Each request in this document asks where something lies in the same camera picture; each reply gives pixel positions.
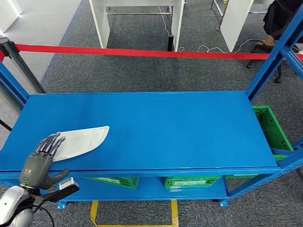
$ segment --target yellow floor tape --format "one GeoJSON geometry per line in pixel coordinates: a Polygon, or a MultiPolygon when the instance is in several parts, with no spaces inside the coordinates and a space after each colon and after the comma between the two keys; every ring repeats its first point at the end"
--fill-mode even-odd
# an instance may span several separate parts
{"type": "Polygon", "coordinates": [[[179,221],[178,217],[177,200],[172,200],[172,225],[97,225],[96,223],[97,209],[98,208],[97,201],[93,201],[91,208],[91,220],[95,227],[178,227],[179,221]]]}

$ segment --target red rope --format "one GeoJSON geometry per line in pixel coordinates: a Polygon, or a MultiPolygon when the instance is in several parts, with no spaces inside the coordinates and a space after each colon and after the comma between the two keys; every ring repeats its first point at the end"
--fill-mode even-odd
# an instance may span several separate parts
{"type": "Polygon", "coordinates": [[[5,54],[2,51],[0,51],[0,62],[2,62],[5,59],[5,54]]]}
{"type": "MultiPolygon", "coordinates": [[[[42,46],[17,44],[20,51],[27,52],[47,52],[47,53],[68,53],[68,54],[100,54],[115,56],[134,57],[162,57],[162,58],[209,58],[209,59],[246,59],[246,60],[265,60],[268,54],[265,53],[214,53],[214,52],[169,52],[169,51],[146,51],[130,49],[102,49],[91,47],[73,46],[42,46]]],[[[303,60],[303,55],[297,55],[303,60]]]]}

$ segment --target lower shelf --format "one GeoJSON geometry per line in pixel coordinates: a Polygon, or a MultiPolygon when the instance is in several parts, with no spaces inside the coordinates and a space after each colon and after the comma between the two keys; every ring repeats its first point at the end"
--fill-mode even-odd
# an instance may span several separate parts
{"type": "Polygon", "coordinates": [[[212,200],[227,198],[223,178],[211,187],[164,188],[162,177],[141,177],[137,189],[128,189],[84,178],[74,178],[80,190],[62,201],[147,201],[147,200],[212,200]]]}

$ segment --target white floor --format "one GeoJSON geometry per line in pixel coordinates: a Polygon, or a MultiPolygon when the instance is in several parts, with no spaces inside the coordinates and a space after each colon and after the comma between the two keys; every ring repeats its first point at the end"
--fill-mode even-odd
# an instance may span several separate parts
{"type": "MultiPolygon", "coordinates": [[[[5,36],[17,44],[59,45],[81,0],[18,0],[23,13],[8,28],[5,36]]],[[[20,54],[41,80],[53,57],[48,53],[20,54]]],[[[3,62],[27,92],[33,90],[9,58],[3,62]]],[[[0,119],[13,126],[17,115],[0,98],[0,119]]],[[[0,149],[9,131],[0,126],[0,149]]]]}

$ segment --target green plastic crate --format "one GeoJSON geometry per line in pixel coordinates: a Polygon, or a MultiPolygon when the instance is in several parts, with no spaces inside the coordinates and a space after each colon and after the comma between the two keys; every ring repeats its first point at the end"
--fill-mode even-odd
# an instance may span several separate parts
{"type": "Polygon", "coordinates": [[[165,177],[165,188],[209,187],[221,176],[165,177]]]}
{"type": "MultiPolygon", "coordinates": [[[[267,105],[260,105],[252,107],[256,114],[258,122],[262,128],[267,143],[271,148],[284,149],[293,151],[291,144],[283,133],[279,122],[274,116],[271,107],[267,105]]],[[[283,160],[286,155],[274,155],[277,162],[283,160]]],[[[256,175],[227,175],[226,179],[233,178],[249,178],[256,175]]]]}
{"type": "Polygon", "coordinates": [[[138,177],[88,177],[86,179],[136,189],[138,177]]]}

